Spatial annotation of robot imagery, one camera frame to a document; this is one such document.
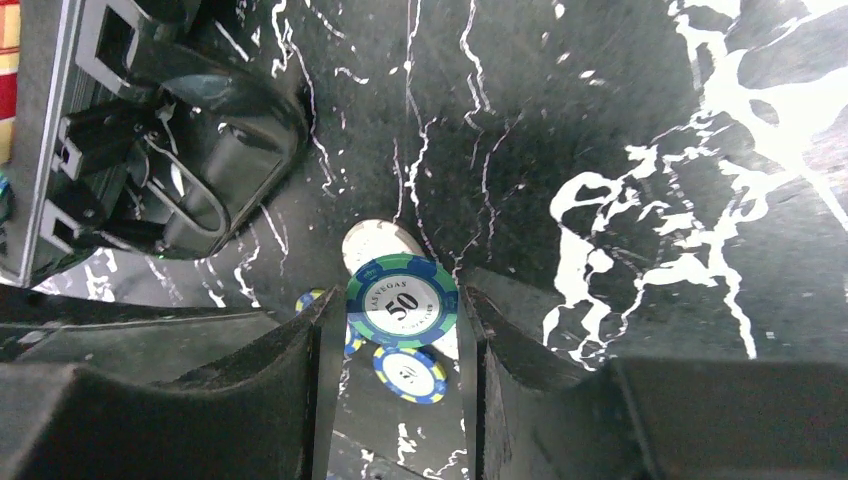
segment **marble surface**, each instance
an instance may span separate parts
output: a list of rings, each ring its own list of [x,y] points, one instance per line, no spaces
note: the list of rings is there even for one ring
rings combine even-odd
[[[102,250],[39,289],[293,314],[347,281],[348,228],[382,218],[463,281],[485,269],[576,369],[848,361],[848,1],[210,4],[233,61],[305,69],[308,155],[213,258]],[[442,432],[412,407],[342,433],[462,478],[459,411]]]

